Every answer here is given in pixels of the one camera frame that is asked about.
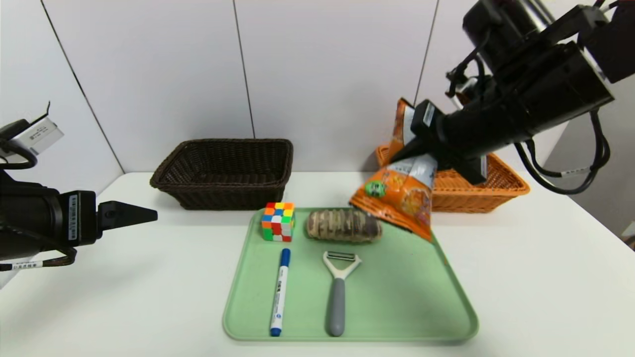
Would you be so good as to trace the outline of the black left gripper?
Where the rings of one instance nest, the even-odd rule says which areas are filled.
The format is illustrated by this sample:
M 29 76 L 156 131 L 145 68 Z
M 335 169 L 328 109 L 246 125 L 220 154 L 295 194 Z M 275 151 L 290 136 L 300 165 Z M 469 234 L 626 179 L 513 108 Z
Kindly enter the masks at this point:
M 93 191 L 60 193 L 39 184 L 9 184 L 1 187 L 1 259 L 93 244 L 104 231 L 157 218 L 156 210 L 118 201 L 97 207 Z

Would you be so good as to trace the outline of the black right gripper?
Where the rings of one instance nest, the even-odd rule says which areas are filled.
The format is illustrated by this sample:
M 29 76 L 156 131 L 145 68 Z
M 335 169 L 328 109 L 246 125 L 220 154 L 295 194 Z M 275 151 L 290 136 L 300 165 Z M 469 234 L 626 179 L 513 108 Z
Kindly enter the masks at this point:
M 502 108 L 489 100 L 472 100 L 449 114 L 424 100 L 415 108 L 410 131 L 414 137 L 391 157 L 390 164 L 429 157 L 439 170 L 457 171 L 471 184 L 485 182 L 484 158 L 509 145 L 509 121 Z

